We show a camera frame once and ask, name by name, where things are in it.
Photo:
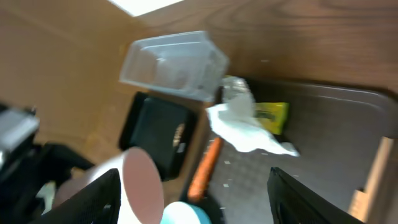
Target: paper cup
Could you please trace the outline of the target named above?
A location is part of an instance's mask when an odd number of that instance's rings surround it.
[[[88,170],[83,177],[65,182],[55,195],[53,207],[68,200],[112,168],[118,169],[121,181],[118,224],[159,224],[164,209],[162,182],[152,159],[138,148],[125,151]]]

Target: yellow label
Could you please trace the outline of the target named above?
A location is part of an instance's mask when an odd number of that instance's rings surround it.
[[[256,103],[256,118],[272,134],[281,134],[288,103]]]

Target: white tissue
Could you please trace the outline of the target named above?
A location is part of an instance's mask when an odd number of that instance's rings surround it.
[[[251,94],[238,94],[226,103],[207,108],[212,130],[239,152],[263,149],[274,154],[299,156],[291,143],[279,144],[254,118]]]

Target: wooden surface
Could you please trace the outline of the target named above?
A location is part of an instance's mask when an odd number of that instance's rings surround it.
[[[394,140],[392,139],[386,137],[381,139],[365,188],[363,191],[355,191],[353,200],[349,206],[348,213],[364,223],[368,221],[369,214],[379,192],[393,143]]]
[[[231,59],[231,75],[398,92],[397,24],[395,0],[184,0],[139,17],[107,0],[0,0],[0,98],[38,107],[38,140],[65,142],[101,162],[118,153],[118,134],[140,90],[117,83],[134,40],[208,30]],[[181,103],[200,115],[191,146],[199,148],[206,105]],[[165,183],[166,202],[178,198],[194,152],[181,178]]]

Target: black box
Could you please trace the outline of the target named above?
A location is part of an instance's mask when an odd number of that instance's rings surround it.
[[[119,147],[137,146],[148,152],[162,181],[178,177],[196,116],[181,105],[137,93],[127,116]]]

